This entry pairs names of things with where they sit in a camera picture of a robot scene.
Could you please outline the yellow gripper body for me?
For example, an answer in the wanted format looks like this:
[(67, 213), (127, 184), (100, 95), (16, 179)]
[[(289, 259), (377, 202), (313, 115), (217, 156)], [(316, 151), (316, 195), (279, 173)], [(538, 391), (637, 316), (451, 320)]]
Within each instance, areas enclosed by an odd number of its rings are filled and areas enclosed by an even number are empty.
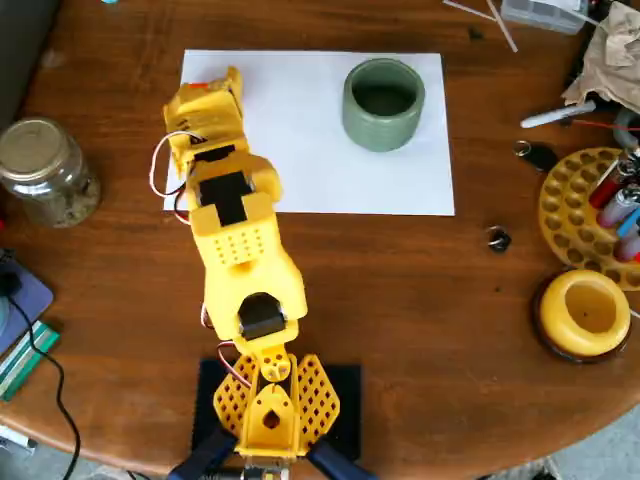
[(163, 106), (168, 133), (186, 131), (169, 140), (175, 161), (182, 161), (191, 149), (218, 148), (233, 144), (248, 150), (244, 132), (243, 98), (237, 103), (231, 93), (215, 83), (185, 83)]

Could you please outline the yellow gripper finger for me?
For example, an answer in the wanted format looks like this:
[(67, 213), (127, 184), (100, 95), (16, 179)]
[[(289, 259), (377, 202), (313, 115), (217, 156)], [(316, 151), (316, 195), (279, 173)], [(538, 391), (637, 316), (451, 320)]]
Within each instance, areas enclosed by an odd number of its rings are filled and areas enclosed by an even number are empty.
[(229, 66), (226, 76), (215, 80), (214, 83), (218, 89), (229, 91), (237, 103), (242, 102), (244, 80), (235, 66)]

